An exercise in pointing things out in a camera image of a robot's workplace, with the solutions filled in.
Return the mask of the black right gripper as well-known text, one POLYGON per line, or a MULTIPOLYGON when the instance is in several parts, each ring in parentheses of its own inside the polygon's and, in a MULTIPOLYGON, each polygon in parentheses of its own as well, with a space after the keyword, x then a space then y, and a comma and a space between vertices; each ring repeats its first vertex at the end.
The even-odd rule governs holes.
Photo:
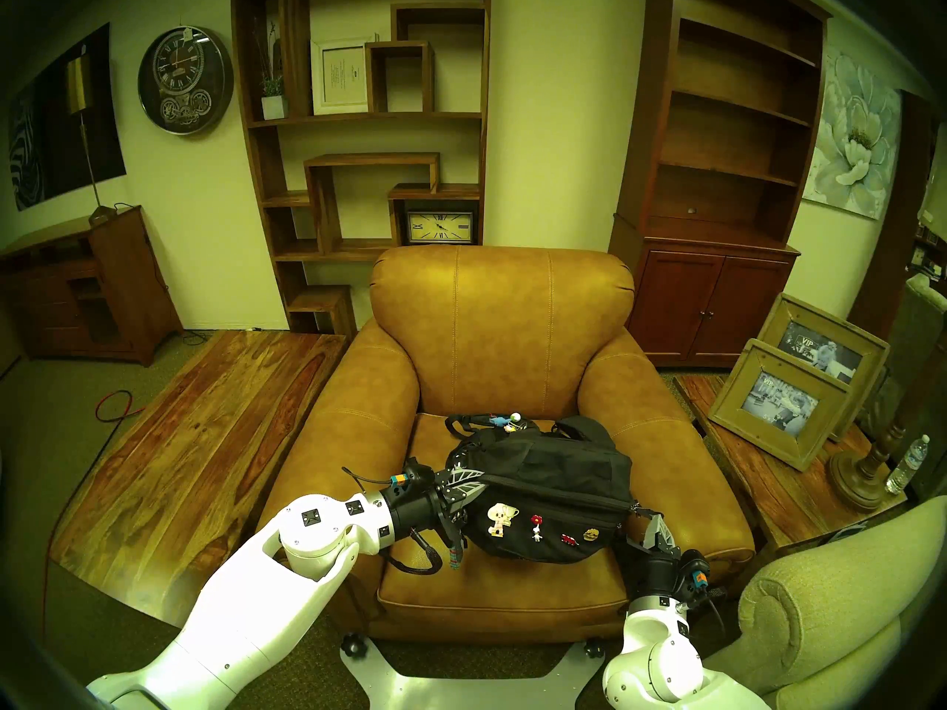
POLYGON ((658 596, 663 605, 670 599, 684 605, 703 600, 709 583, 709 563, 700 551, 682 551, 677 547, 662 516, 651 516, 642 547, 648 551, 632 583, 629 599, 658 596))

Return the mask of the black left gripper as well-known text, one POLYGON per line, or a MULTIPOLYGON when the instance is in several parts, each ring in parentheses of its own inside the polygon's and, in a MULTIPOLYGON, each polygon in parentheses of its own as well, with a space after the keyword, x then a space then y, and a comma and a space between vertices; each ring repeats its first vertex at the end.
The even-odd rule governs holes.
POLYGON ((392 476, 384 489, 384 505, 388 526, 384 547, 394 541, 434 530, 455 556, 455 528, 450 525, 448 488, 453 489, 453 510, 472 503, 482 492, 485 473, 482 470, 455 467, 434 471, 416 457, 407 457, 402 472, 392 476))

